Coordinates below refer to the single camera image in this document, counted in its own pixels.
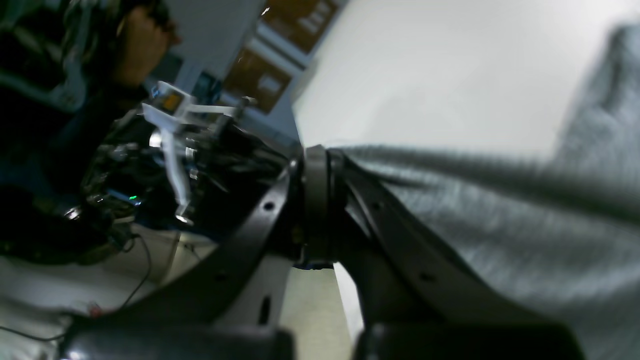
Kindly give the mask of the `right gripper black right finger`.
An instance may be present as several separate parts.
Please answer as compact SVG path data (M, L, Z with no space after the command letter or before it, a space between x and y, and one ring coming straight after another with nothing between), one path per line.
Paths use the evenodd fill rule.
M564 325L498 294L372 174L330 151L334 255L365 328L355 360L583 360Z

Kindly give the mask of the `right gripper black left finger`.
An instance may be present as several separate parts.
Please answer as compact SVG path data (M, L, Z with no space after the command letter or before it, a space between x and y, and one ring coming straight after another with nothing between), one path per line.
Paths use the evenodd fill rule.
M78 320L62 360L294 360L279 328L291 269L304 262L302 160L292 160L210 255L124 309Z

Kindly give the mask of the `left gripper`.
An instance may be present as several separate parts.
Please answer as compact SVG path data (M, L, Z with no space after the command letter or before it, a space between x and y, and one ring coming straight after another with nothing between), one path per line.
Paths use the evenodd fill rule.
M237 125L213 129L188 125L194 148L192 223L185 231L229 236L244 223L290 162L268 142Z

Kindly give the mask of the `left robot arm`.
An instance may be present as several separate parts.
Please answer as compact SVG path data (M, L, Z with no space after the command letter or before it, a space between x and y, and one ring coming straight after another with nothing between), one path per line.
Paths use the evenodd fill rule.
M233 121L178 129L184 210L149 101L123 109L96 96L75 114L23 98L1 105L1 255L38 265L93 265L123 251L133 224L221 242L286 166L284 153Z

